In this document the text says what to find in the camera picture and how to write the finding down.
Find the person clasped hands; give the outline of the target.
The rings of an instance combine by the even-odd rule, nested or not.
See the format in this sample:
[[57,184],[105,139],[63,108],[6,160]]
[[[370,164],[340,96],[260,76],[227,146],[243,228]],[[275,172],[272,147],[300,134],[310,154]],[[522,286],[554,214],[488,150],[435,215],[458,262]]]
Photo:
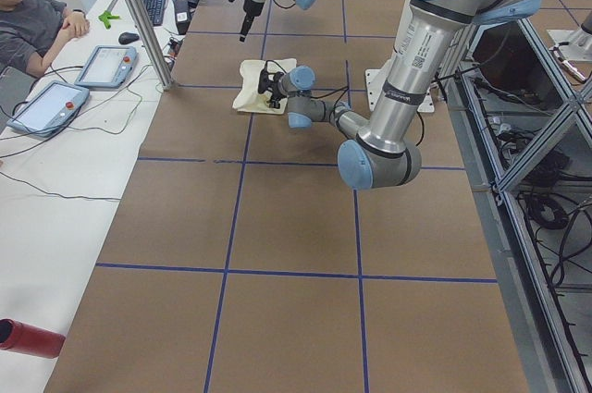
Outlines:
[[71,38],[80,38],[89,33],[90,22],[82,12],[72,11],[64,17],[62,29]]

